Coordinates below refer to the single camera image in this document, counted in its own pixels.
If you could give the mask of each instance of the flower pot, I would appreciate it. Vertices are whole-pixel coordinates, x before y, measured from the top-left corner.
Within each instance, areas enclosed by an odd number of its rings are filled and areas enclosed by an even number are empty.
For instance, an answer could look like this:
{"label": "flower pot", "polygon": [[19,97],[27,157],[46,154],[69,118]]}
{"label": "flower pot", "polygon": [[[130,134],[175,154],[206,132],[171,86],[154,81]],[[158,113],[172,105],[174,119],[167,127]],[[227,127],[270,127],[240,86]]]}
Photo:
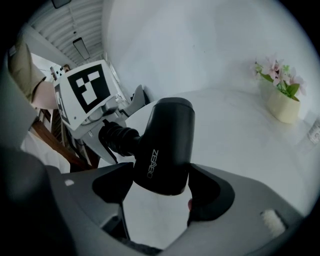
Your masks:
{"label": "flower pot", "polygon": [[266,106],[276,119],[286,124],[293,124],[298,118],[300,101],[289,98],[275,89],[266,102]]}

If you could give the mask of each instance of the person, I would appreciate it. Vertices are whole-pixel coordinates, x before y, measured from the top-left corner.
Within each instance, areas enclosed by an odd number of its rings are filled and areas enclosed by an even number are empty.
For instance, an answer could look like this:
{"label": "person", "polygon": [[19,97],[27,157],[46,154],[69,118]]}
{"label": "person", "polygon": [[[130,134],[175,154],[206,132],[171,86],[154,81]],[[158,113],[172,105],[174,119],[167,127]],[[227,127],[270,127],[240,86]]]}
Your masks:
{"label": "person", "polygon": [[[46,76],[35,66],[23,36],[19,35],[14,46],[8,51],[8,70],[34,108],[57,109],[55,88]],[[70,172],[70,163],[40,138],[28,131],[21,150],[37,157],[44,165],[57,167],[61,173]]]}

